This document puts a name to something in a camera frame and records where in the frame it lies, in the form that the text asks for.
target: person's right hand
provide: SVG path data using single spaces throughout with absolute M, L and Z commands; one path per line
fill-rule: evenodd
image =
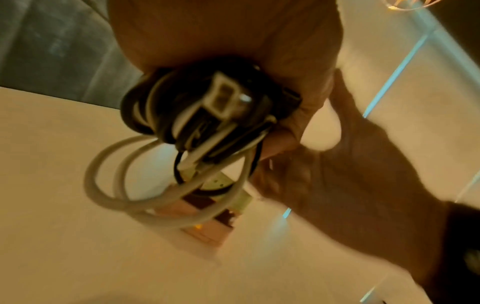
M 417 282 L 439 262 L 446 204 L 422 185 L 386 132 L 362 117 L 340 70 L 330 95 L 341 140 L 264 160 L 252 184 L 332 239 L 407 269 Z

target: gray floor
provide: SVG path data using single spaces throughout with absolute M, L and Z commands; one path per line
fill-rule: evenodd
M 106 18 L 106 0 L 1 1 L 0 86 L 118 108 L 140 72 Z

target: hand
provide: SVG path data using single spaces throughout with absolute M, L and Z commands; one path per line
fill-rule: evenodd
M 442 252 L 446 205 L 424 188 L 386 132 L 362 117 L 340 70 L 330 102 L 340 142 L 323 152 L 298 147 L 265 160 L 253 185 L 332 239 L 426 280 Z
M 237 55 L 303 97 L 263 145 L 294 149 L 332 88 L 342 42 L 335 0 L 114 0 L 109 18 L 127 58 L 144 72 Z

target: bundle of cables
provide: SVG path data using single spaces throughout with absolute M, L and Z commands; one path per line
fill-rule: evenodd
M 85 173 L 85 192 L 102 207 L 127 212 L 156 226 L 187 227 L 205 222 L 234 202 L 255 170 L 263 138 L 300 102 L 297 93 L 276 84 L 257 66 L 241 58 L 217 58 L 144 75 L 125 95 L 120 108 L 124 123 L 143 135 L 101 151 Z M 114 197 L 105 194 L 96 183 L 102 163 L 118 149 L 144 140 L 151 142 L 131 153 L 117 168 Z M 175 145 L 178 150 L 173 165 L 178 185 L 156 197 L 131 200 L 125 186 L 128 168 L 142 154 L 164 143 Z M 215 190 L 201 189 L 220 170 L 242 158 L 237 182 Z M 195 175 L 184 181 L 180 172 L 191 168 Z M 150 212 L 190 193 L 224 196 L 194 215 L 161 217 Z

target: dark sleeve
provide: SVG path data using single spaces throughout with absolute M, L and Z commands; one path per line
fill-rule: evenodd
M 434 304 L 480 303 L 480 210 L 450 203 L 441 263 L 423 288 Z

